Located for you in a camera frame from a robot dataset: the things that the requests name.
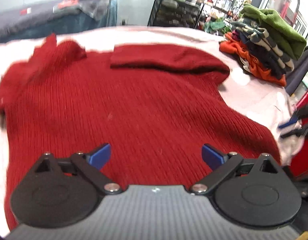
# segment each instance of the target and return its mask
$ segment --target blue gripper pad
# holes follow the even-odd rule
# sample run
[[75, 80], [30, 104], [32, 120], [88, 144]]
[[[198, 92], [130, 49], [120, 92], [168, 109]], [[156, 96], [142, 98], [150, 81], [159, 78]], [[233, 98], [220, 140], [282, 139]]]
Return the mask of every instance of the blue gripper pad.
[[228, 156], [211, 145], [204, 144], [202, 147], [202, 159], [214, 171], [228, 160]]
[[296, 116], [291, 117], [291, 119], [289, 121], [287, 121], [286, 123], [283, 123], [281, 125], [278, 126], [279, 129], [283, 129], [285, 127], [288, 127], [292, 124], [295, 124], [298, 121], [298, 118]]
[[106, 143], [96, 149], [94, 153], [91, 153], [87, 159], [87, 162], [96, 169], [100, 170], [108, 162], [110, 156], [111, 146]]

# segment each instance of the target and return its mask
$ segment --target red sweater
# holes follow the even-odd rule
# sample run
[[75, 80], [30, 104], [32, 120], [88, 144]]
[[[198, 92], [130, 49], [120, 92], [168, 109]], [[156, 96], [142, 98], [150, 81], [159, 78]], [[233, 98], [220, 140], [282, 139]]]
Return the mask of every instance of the red sweater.
[[192, 185], [210, 172], [201, 158], [204, 143], [279, 160], [270, 131], [222, 100], [217, 86], [229, 72], [212, 55], [178, 45], [124, 45], [99, 53], [47, 38], [0, 84], [10, 229], [16, 225], [10, 194], [44, 152], [68, 157], [108, 142], [112, 157], [102, 172], [123, 187]]

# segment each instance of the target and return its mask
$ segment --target gray ribbed surface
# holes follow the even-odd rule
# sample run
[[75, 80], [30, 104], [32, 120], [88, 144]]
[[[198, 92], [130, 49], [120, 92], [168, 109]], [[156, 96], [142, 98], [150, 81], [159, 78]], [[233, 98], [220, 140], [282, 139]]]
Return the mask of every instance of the gray ribbed surface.
[[58, 229], [20, 225], [6, 239], [295, 240], [299, 236], [290, 226], [269, 231], [240, 228], [221, 217], [206, 197], [191, 195], [182, 186], [157, 188], [132, 185], [120, 195], [105, 197], [92, 215], [75, 225]]

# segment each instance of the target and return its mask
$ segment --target metal screw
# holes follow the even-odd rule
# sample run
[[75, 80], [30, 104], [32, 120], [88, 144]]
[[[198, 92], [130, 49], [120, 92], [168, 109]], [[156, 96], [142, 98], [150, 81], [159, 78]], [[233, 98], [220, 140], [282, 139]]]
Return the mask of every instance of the metal screw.
[[192, 190], [196, 193], [202, 193], [207, 191], [207, 186], [204, 184], [195, 184], [193, 185]]
[[116, 192], [116, 191], [120, 190], [120, 188], [121, 187], [117, 183], [107, 183], [104, 186], [104, 189], [106, 191], [109, 191], [109, 192]]

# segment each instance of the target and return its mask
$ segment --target orange cloth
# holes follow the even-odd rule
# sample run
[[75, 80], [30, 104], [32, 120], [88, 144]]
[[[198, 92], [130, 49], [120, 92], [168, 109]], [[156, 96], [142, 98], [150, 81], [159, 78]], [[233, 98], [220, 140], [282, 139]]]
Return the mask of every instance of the orange cloth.
[[271, 76], [271, 70], [265, 68], [256, 57], [252, 56], [248, 52], [246, 45], [242, 41], [234, 40], [232, 38], [232, 33], [226, 33], [225, 37], [228, 40], [220, 43], [221, 52], [237, 54], [242, 59], [247, 60], [249, 63], [250, 72], [253, 76], [282, 87], [286, 86], [285, 75], [283, 75], [280, 80], [276, 79], [274, 76]]

